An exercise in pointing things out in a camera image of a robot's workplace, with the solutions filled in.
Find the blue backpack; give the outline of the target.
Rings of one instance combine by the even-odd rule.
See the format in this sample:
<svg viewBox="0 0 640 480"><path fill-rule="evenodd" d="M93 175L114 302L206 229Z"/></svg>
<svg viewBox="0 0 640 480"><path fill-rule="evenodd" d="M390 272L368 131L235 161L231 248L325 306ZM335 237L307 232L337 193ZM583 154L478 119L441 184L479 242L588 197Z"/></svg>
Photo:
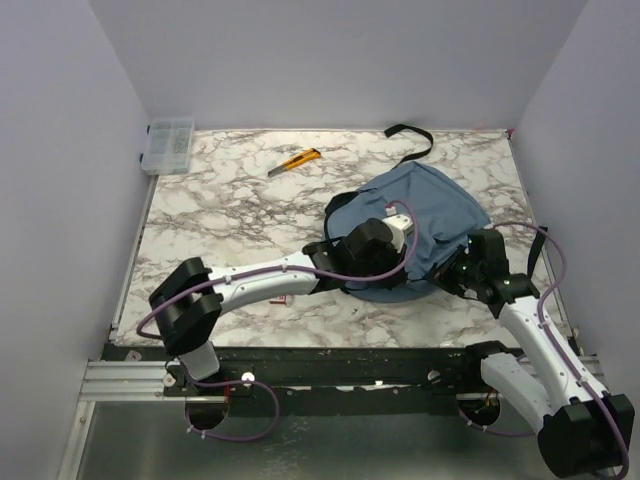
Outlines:
<svg viewBox="0 0 640 480"><path fill-rule="evenodd" d="M434 268L465 246L471 232L489 225L488 214L469 193L439 170L420 163L427 154L420 151L404 157L388 172L333 197L326 206L324 233L334 242L390 200L407 201L416 217L418 243L405 269L379 282L348 282L341 288L344 293L379 303L430 295L440 289L434 284Z"/></svg>

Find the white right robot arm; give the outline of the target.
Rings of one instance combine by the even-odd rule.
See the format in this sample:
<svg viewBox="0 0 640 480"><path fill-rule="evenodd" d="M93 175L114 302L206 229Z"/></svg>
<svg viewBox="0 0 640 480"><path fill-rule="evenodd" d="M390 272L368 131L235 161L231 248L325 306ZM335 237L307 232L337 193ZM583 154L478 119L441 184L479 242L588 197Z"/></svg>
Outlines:
<svg viewBox="0 0 640 480"><path fill-rule="evenodd" d="M531 368L497 342L471 346L476 357L460 367L469 390L501 394L536 436L540 454L559 478L593 474L623 479L635 410L613 395L582 363L549 316L530 277L509 269L504 238L495 229L469 234L466 246L432 271L436 285L461 296L476 294L516 339Z"/></svg>

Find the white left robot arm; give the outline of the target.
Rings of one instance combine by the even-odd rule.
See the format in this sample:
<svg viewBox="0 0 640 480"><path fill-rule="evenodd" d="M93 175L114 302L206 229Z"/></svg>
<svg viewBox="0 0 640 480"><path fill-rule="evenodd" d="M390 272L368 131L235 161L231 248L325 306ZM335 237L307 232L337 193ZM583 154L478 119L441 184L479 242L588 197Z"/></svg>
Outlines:
<svg viewBox="0 0 640 480"><path fill-rule="evenodd" d="M345 236L218 274L199 257L183 261L149 297L165 352L181 362L197 393L214 393L222 372L210 335L221 316L278 296L339 290L349 282L401 280L404 271L398 266L413 227L405 214L370 218Z"/></svg>

